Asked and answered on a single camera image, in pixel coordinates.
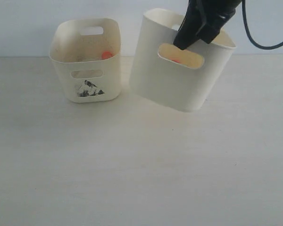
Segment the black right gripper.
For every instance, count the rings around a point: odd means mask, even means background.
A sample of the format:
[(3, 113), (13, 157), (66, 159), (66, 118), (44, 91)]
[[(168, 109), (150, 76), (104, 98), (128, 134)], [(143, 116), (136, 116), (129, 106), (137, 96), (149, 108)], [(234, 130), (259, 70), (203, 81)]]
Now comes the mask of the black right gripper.
[(240, 4), (240, 0), (190, 0), (173, 45), (185, 50), (199, 39), (210, 44)]

